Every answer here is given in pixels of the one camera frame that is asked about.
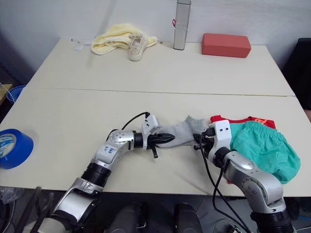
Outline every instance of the blue container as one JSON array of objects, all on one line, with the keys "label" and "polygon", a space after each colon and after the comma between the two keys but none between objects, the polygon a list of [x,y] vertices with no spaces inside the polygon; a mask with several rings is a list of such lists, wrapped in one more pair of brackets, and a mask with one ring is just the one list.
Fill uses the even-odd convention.
[{"label": "blue container", "polygon": [[11,94],[9,92],[6,93],[6,98],[11,103],[14,103],[18,99],[18,97],[21,94],[21,91],[23,90],[24,87],[25,87],[25,85],[23,85],[23,86],[16,86],[16,87],[12,88],[11,90],[9,90],[9,92]]},{"label": "blue container", "polygon": [[0,132],[0,168],[11,169],[23,163],[33,151],[33,140],[16,129]]}]

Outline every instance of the black cylinder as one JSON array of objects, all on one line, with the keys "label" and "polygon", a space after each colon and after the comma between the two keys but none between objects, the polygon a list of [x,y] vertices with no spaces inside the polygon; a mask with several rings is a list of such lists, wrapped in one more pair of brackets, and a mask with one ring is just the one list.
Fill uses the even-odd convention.
[{"label": "black cylinder", "polygon": [[227,147],[221,147],[215,152],[215,157],[213,159],[213,164],[216,167],[222,168],[224,166],[224,157],[231,152]]},{"label": "black cylinder", "polygon": [[261,214],[253,212],[251,214],[251,218],[257,223],[260,233],[294,232],[291,218],[287,210],[273,214]]},{"label": "black cylinder", "polygon": [[110,173],[111,171],[109,169],[95,163],[90,163],[81,178],[104,187]]},{"label": "black cylinder", "polygon": [[142,133],[137,133],[136,131],[133,131],[133,133],[134,133],[134,148],[142,148],[143,147]]}]

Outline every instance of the white sneaker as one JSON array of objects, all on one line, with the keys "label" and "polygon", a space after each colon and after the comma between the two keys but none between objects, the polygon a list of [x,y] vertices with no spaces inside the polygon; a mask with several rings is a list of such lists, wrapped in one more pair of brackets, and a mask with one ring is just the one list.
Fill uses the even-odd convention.
[{"label": "white sneaker", "polygon": [[129,35],[129,38],[132,39],[129,50],[129,58],[132,61],[140,61],[142,53],[148,45],[148,38],[141,33]]}]

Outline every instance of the silver thermos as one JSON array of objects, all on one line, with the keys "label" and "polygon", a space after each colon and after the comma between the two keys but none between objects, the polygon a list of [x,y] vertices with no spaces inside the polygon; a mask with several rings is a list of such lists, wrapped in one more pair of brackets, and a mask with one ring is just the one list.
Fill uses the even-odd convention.
[{"label": "silver thermos", "polygon": [[184,50],[189,24],[191,0],[177,0],[174,49]]}]

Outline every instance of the red box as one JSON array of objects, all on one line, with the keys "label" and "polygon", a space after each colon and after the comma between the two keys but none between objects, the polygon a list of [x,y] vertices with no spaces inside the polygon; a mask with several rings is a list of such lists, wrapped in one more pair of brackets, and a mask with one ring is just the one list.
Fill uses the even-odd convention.
[{"label": "red box", "polygon": [[202,54],[226,57],[248,56],[251,45],[247,36],[205,33],[202,40]]}]

